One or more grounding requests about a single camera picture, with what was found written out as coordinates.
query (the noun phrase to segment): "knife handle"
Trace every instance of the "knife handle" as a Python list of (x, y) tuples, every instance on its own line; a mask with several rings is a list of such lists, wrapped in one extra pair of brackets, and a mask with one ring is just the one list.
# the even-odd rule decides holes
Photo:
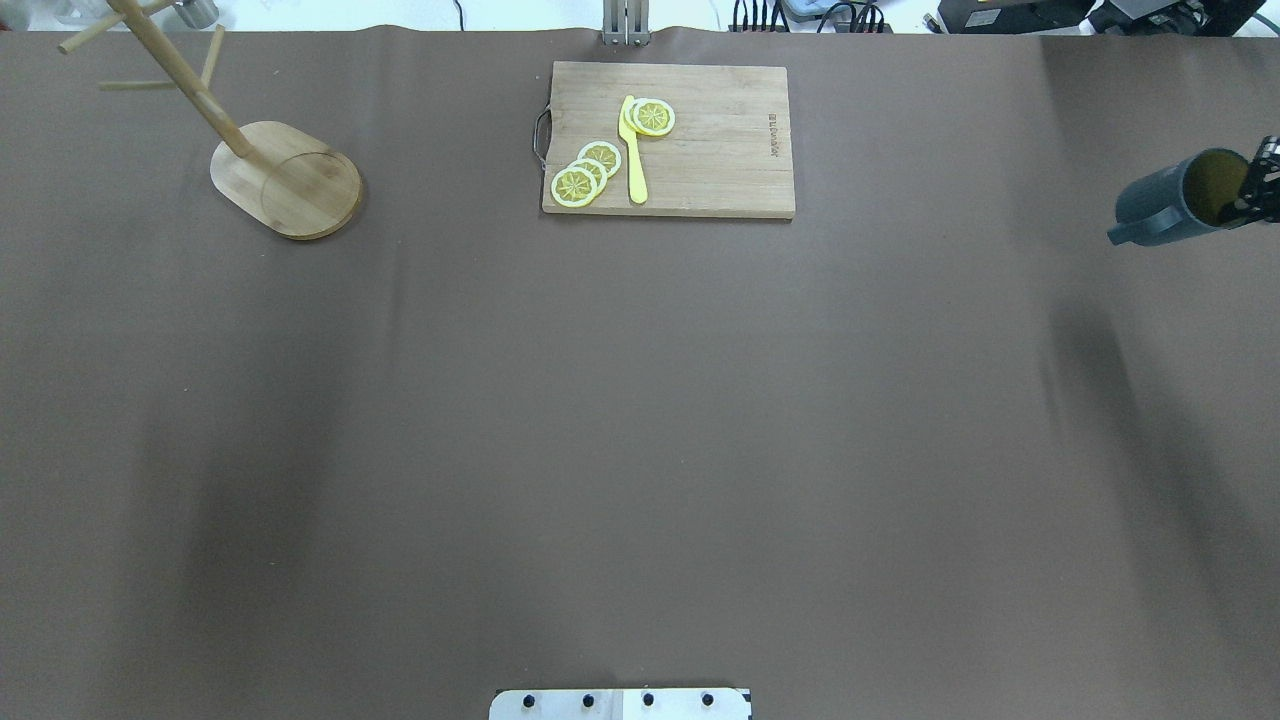
[(649, 183), (644, 181), (644, 168), (640, 167), (640, 142), (627, 143), (627, 190), (631, 192), (631, 201), (644, 205), (649, 201)]

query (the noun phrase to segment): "mug handle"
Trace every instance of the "mug handle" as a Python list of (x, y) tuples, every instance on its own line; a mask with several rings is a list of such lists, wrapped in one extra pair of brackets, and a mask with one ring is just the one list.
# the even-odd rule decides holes
[(1157, 236), (1167, 231), (1169, 228), (1176, 225), (1181, 219), (1181, 213), (1178, 211), (1178, 208), (1165, 208), (1149, 218), (1117, 224), (1107, 231), (1107, 237), (1111, 238), (1111, 245), (1120, 245), (1130, 241), (1138, 242), (1142, 237)]

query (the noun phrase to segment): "yellow knife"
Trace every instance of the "yellow knife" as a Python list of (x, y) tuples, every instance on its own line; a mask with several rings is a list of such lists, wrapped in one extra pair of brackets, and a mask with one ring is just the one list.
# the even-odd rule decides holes
[(627, 110), (635, 101), (634, 95), (627, 95), (622, 100), (622, 109), (618, 110), (618, 137), (627, 143), (627, 190), (631, 201), (644, 205), (649, 200), (649, 184), (644, 182), (644, 168), (640, 167), (640, 143), (636, 140), (636, 131), (627, 124)]

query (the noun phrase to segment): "brown table surface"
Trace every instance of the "brown table surface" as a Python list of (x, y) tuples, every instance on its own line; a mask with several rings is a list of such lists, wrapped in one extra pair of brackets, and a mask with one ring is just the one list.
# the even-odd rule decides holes
[[(1280, 42), (598, 37), (232, 35), (367, 182), (294, 243), (129, 36), (0, 36), (0, 715), (1280, 716), (1280, 238), (1103, 234)], [(541, 214), (557, 59), (786, 65), (796, 219)]]

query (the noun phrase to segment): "wooden cutting board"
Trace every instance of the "wooden cutting board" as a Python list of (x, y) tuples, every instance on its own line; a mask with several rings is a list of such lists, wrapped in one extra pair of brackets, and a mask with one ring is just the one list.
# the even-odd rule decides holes
[[(676, 110), (664, 137), (640, 136), (649, 201), (627, 195), (626, 143), (618, 110), (627, 95), (658, 97)], [(543, 210), (595, 215), (785, 218), (796, 214), (791, 167), (791, 109), (786, 68), (556, 63), (552, 140), (543, 178)], [(622, 168), (585, 208), (552, 200), (552, 177), (577, 151), (607, 140)]]

